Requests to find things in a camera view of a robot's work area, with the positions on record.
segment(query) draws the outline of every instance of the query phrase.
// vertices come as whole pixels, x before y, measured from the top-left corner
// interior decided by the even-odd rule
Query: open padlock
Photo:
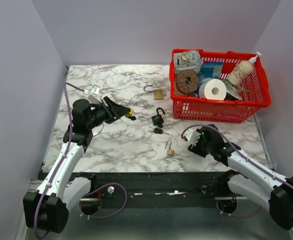
[[[150,84],[150,85],[146,85],[143,87],[143,90],[146,92],[146,93],[154,93],[154,99],[155,100],[162,100],[163,99],[163,96],[166,96],[165,93],[163,93],[163,90],[162,89],[155,89],[155,90],[146,90],[147,87],[152,87],[153,85]]]
[[[167,148],[168,143],[170,143],[170,145],[168,146],[168,150],[167,150],[166,154],[169,155],[169,156],[173,156],[173,155],[175,154],[175,151],[173,151],[173,150],[171,149],[172,142],[171,142],[170,140],[166,142],[164,148],[165,148],[165,149]]]

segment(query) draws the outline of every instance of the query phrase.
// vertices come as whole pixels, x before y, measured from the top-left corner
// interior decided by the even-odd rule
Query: marble surface
[[[75,172],[213,172],[226,171],[228,167],[211,156],[202,158],[187,150],[188,144],[180,137],[182,130],[197,121],[172,118],[173,101],[170,98],[168,65],[78,65],[71,66],[67,81],[82,89],[100,86],[100,98],[111,100],[134,109],[136,121],[125,117],[108,125],[94,137],[84,157],[78,162]],[[153,93],[143,87],[153,84],[166,92],[163,100],[154,100]],[[85,96],[70,86],[67,87],[70,104]],[[165,110],[163,130],[170,134],[147,132],[154,128],[151,116],[156,108]],[[43,171],[50,171],[57,159],[62,138],[69,119],[65,97],[62,97]],[[251,117],[241,124],[215,123],[232,142],[241,146],[251,157],[265,166],[266,160],[256,123]],[[93,129],[97,134],[101,127]],[[172,141],[175,154],[167,156],[166,142]]]

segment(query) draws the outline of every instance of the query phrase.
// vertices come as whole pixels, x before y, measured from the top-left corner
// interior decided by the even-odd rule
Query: paper roll
[[[227,95],[227,87],[220,79],[213,78],[204,82],[198,90],[199,98],[211,100],[224,100]]]

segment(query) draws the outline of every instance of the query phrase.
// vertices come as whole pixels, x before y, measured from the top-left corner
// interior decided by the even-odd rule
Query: key
[[[155,134],[166,134],[166,135],[170,135],[170,134],[164,132],[162,129],[158,128],[158,127],[156,127],[153,130],[149,130],[148,132],[149,133],[155,133]]]

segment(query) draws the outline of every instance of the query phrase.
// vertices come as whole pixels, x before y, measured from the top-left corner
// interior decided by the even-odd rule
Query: pump bottle
[[[234,86],[239,86],[253,72],[253,64],[262,56],[258,51],[249,60],[241,61],[227,76],[227,80]]]

